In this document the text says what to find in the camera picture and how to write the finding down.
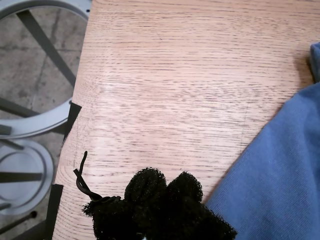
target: black drawstring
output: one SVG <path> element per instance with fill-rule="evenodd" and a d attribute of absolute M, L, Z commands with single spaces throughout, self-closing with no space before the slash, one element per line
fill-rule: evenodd
<path fill-rule="evenodd" d="M 92 201 L 99 201 L 100 199 L 102 199 L 102 196 L 100 196 L 99 194 L 97 194 L 95 192 L 90 191 L 88 185 L 86 184 L 85 180 L 81 176 L 82 171 L 84 169 L 84 164 L 85 164 L 85 160 L 87 158 L 87 155 L 88 155 L 88 152 L 85 151 L 84 156 L 81 161 L 81 164 L 80 164 L 80 169 L 73 170 L 73 172 L 76 175 L 76 186 L 78 187 L 78 189 L 81 192 L 88 195 Z"/>

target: black pom pom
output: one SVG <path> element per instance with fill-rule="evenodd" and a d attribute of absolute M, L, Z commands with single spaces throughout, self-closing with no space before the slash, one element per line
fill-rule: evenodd
<path fill-rule="evenodd" d="M 156 201 L 166 190 L 166 178 L 154 168 L 145 168 L 134 175 L 127 185 L 124 199 L 135 205 Z"/>
<path fill-rule="evenodd" d="M 183 197 L 161 208 L 156 225 L 146 232 L 149 240 L 234 240 L 236 231 L 198 201 Z"/>
<path fill-rule="evenodd" d="M 97 240 L 141 240 L 138 225 L 133 221 L 133 205 L 118 197 L 104 197 L 91 201 L 82 211 L 92 216 Z"/>
<path fill-rule="evenodd" d="M 193 175 L 184 171 L 170 182 L 166 189 L 166 197 L 172 201 L 190 197 L 200 203 L 203 197 L 202 186 Z"/>

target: black fuzzy object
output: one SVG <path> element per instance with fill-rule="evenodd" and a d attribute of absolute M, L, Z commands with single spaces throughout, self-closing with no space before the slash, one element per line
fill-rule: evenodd
<path fill-rule="evenodd" d="M 85 157 L 74 172 L 78 188 L 92 200 L 82 211 L 92 217 L 97 240 L 235 239 L 235 229 L 201 203 L 202 186 L 190 173 L 181 173 L 167 186 L 165 176 L 148 167 L 134 175 L 123 200 L 101 197 L 81 177 Z"/>

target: black string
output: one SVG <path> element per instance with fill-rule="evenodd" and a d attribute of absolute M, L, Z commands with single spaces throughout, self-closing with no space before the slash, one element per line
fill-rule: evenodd
<path fill-rule="evenodd" d="M 83 155 L 83 158 L 82 158 L 82 161 L 80 163 L 80 169 L 79 170 L 78 169 L 73 170 L 73 172 L 76 175 L 76 182 L 75 183 L 76 183 L 77 188 L 81 192 L 83 192 L 84 194 L 88 195 L 92 201 L 99 201 L 100 199 L 102 199 L 102 196 L 100 196 L 99 194 L 97 194 L 95 192 L 90 191 L 88 185 L 86 184 L 85 180 L 81 176 L 82 175 L 82 171 L 84 169 L 84 164 L 85 164 L 87 155 L 88 155 L 88 152 L 85 151 L 84 155 Z"/>

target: wooden table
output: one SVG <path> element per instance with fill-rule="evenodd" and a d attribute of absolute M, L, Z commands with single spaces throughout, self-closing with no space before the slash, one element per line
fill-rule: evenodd
<path fill-rule="evenodd" d="M 64 185 L 53 239 L 93 240 L 90 199 L 73 169 L 102 196 L 159 168 L 189 171 L 205 199 L 282 104 L 311 84 L 306 63 L 320 39 L 320 2 L 304 0 L 96 0 L 64 143 Z"/>

